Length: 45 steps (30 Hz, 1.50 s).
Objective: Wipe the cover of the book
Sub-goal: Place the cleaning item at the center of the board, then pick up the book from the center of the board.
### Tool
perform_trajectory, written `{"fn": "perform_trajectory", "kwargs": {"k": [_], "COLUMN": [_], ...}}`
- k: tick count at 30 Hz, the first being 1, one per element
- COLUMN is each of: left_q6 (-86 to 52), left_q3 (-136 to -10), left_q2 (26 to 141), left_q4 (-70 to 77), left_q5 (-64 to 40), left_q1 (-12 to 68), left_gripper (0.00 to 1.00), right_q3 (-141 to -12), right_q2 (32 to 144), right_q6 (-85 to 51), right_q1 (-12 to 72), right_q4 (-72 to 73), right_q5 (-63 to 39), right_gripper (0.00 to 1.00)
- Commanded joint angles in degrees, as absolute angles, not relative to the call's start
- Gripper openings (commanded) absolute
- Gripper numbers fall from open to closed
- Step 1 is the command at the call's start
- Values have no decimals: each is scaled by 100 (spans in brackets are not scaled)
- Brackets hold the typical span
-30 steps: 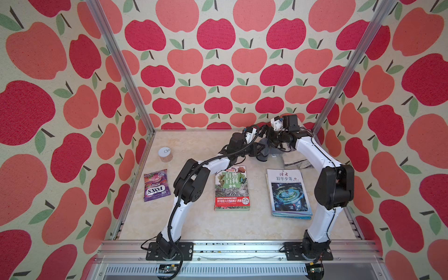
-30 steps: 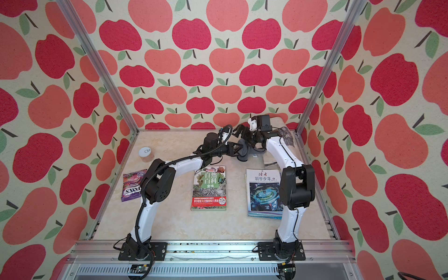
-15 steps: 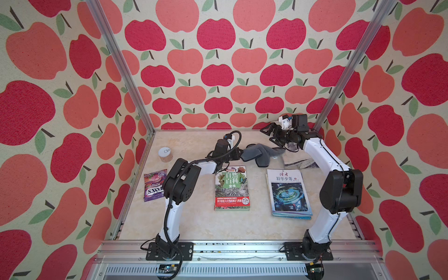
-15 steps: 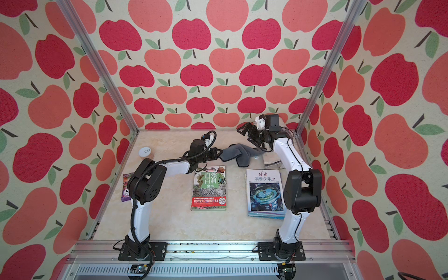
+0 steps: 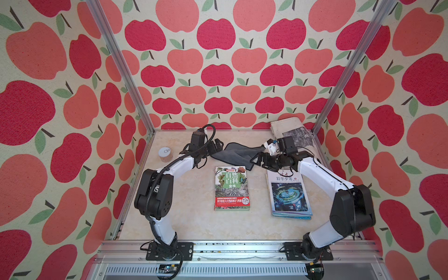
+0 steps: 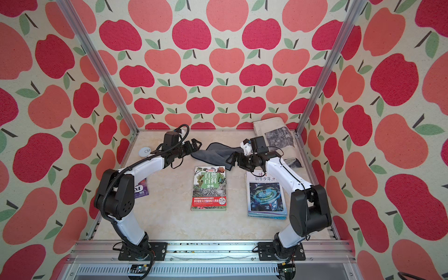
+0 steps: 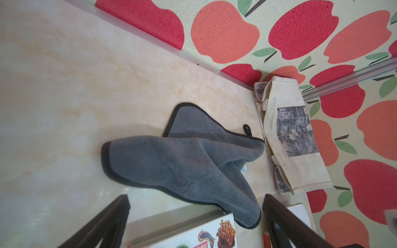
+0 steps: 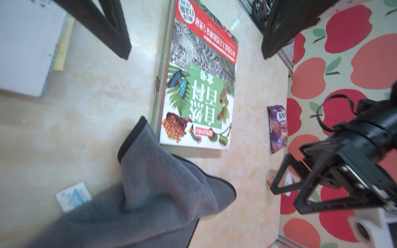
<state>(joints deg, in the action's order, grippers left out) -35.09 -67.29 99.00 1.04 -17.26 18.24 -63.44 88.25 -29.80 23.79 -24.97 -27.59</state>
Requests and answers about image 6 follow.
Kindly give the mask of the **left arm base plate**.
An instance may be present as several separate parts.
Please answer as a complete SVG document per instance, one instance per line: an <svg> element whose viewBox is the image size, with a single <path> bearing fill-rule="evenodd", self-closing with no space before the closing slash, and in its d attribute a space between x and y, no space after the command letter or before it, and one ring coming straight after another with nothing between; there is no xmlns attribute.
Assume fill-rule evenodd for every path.
<svg viewBox="0 0 448 280"><path fill-rule="evenodd" d="M119 252L119 261L163 261L166 256L166 242L148 242L144 241L144 247L137 245L127 245L121 242L121 249L113 248Z"/></svg>

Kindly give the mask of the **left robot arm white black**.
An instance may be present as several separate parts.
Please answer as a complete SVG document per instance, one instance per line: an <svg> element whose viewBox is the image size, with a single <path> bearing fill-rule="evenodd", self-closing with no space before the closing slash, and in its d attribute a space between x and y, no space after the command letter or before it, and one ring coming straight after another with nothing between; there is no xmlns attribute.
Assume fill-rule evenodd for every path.
<svg viewBox="0 0 448 280"><path fill-rule="evenodd" d="M133 213L134 188L150 175L172 166L175 159L197 152L202 143L186 140L190 127L182 124L164 135L150 156L119 170L104 171L94 200L103 219L109 221L126 248L147 256L151 252L148 234L140 227Z"/></svg>

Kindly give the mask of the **red green book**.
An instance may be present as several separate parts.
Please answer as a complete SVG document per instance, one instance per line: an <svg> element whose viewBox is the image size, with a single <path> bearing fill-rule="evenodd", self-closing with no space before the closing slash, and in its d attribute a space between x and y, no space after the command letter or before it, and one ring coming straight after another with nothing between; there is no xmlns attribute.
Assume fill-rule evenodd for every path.
<svg viewBox="0 0 448 280"><path fill-rule="evenodd" d="M192 211L226 211L226 169L224 166L197 166L194 169Z"/></svg>

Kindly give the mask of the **grey microfibre cloth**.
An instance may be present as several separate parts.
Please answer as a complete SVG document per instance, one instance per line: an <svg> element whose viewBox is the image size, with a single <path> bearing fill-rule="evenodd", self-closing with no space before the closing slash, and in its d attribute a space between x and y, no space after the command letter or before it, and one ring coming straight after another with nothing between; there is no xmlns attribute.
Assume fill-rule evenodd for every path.
<svg viewBox="0 0 448 280"><path fill-rule="evenodd" d="M231 170L232 165L226 163L226 161L234 152L243 152L243 149L241 147L232 148L222 143L213 142L209 144L206 150L201 149L192 153L191 157L211 166L224 166L226 170Z"/></svg>

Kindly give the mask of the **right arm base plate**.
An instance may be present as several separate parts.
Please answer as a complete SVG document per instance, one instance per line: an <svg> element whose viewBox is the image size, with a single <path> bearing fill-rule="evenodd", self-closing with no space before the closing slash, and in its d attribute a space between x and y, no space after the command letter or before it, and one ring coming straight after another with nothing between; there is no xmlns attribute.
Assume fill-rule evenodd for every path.
<svg viewBox="0 0 448 280"><path fill-rule="evenodd" d="M301 243L290 248L284 248L280 242L258 242L253 249L258 253L260 261L305 261L305 251Z"/></svg>

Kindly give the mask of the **blue science book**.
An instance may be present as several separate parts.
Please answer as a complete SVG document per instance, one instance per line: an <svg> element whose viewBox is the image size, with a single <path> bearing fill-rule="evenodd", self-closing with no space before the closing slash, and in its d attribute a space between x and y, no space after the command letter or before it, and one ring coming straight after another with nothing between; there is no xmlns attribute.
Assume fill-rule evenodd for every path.
<svg viewBox="0 0 448 280"><path fill-rule="evenodd" d="M273 176L261 169L256 169L254 172L247 171L246 183L248 213L287 216L283 189Z"/></svg>

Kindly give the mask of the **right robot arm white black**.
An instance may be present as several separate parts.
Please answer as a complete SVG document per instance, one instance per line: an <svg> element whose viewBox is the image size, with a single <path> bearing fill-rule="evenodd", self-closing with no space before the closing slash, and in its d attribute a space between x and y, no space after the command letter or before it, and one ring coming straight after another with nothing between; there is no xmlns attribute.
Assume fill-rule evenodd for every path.
<svg viewBox="0 0 448 280"><path fill-rule="evenodd" d="M274 236L275 256L279 260L292 258L298 245L314 232L331 226L332 218L327 193L321 185L312 185L293 171L281 155L275 151L245 155L234 152L226 163L253 172L260 167L273 176L283 188L290 192L290 224Z"/></svg>

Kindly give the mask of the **yellow picture book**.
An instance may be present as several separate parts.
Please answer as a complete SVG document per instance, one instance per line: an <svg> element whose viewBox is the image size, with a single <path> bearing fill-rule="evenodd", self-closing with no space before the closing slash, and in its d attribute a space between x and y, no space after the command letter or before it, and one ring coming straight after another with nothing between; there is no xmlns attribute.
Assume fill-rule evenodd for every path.
<svg viewBox="0 0 448 280"><path fill-rule="evenodd" d="M286 215L271 215L269 213L258 213L258 212L249 212L249 217L256 217L256 218L268 218L268 219L279 219L279 220L286 220Z"/></svg>

